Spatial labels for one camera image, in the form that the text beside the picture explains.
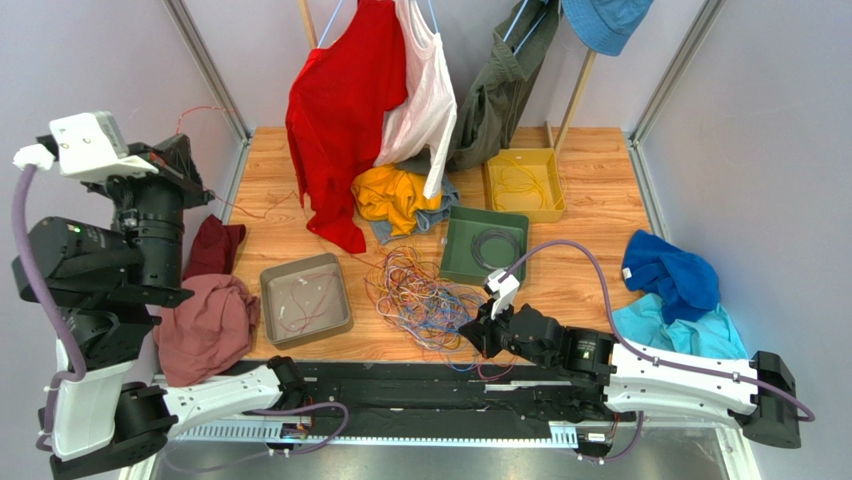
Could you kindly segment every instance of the gray-blue cloth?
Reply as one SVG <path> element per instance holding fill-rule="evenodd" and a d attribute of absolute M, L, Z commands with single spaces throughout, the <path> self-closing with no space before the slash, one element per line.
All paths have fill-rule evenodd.
<path fill-rule="evenodd" d="M 628 340 L 699 357 L 749 358 L 728 312 L 721 304 L 694 322 L 663 321 L 663 300 L 649 293 L 613 312 L 615 326 Z"/>
<path fill-rule="evenodd" d="M 444 178 L 441 179 L 441 208 L 437 210 L 418 210 L 415 213 L 417 228 L 414 229 L 414 233 L 426 233 L 432 228 L 432 225 L 446 220 L 450 216 L 450 207 L 453 205 L 461 205 L 461 195 L 459 195 L 458 189 L 450 183 L 447 176 L 444 175 Z M 382 245 L 392 240 L 407 237 L 407 235 L 391 235 L 391 224 L 387 220 L 370 222 L 370 228 L 373 229 L 373 233 L 376 234 L 376 238 L 379 239 L 379 243 Z"/>

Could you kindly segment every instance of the gray tray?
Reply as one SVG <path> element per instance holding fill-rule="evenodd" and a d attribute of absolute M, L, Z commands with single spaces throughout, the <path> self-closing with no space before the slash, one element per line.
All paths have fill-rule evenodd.
<path fill-rule="evenodd" d="M 323 253 L 260 274 L 266 336 L 296 347 L 352 329 L 349 298 L 337 257 Z"/>

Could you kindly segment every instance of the green tray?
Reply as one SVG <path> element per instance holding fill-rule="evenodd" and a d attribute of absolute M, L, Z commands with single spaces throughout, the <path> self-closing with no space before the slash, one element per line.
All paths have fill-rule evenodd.
<path fill-rule="evenodd" d="M 470 244 L 477 235 L 490 228 L 502 228 L 518 241 L 521 255 L 527 253 L 530 219 L 515 213 L 493 212 L 476 208 L 452 207 L 450 226 L 447 229 L 447 245 L 441 259 L 441 276 L 456 283 L 483 285 L 491 273 L 473 260 Z M 482 254 L 493 265 L 505 265 L 512 261 L 514 252 L 505 242 L 491 240 L 483 246 Z M 515 272 L 515 278 L 523 283 L 527 277 L 526 264 Z"/>

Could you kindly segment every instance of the wooden pole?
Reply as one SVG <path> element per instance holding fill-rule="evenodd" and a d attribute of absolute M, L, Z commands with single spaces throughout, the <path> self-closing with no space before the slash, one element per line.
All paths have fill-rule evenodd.
<path fill-rule="evenodd" d="M 314 20 L 311 18 L 311 9 L 308 7 L 308 0 L 299 0 L 299 10 L 302 12 L 302 25 L 305 27 L 308 45 L 313 50 L 317 48 L 317 31 L 314 29 Z"/>
<path fill-rule="evenodd" d="M 592 65 L 595 63 L 597 53 L 591 48 L 586 52 L 586 58 L 583 60 L 583 68 L 580 70 L 580 76 L 577 77 L 577 83 L 574 84 L 574 91 L 571 93 L 571 100 L 568 101 L 568 108 L 565 110 L 565 117 L 562 119 L 562 127 L 559 129 L 559 135 L 556 137 L 556 144 L 553 146 L 557 158 L 559 152 L 562 151 L 562 145 L 565 143 L 565 137 L 568 135 L 568 127 L 571 126 L 571 121 L 574 120 L 574 114 L 577 113 L 577 106 L 580 104 L 580 98 L 583 96 L 583 90 L 586 88 L 586 82 L 589 81 L 589 76 L 592 73 Z"/>

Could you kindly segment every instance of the blue bucket hat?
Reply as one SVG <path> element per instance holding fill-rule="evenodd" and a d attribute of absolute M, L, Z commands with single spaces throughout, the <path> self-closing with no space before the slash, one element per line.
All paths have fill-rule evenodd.
<path fill-rule="evenodd" d="M 617 56 L 654 0 L 562 0 L 574 32 L 592 50 Z"/>

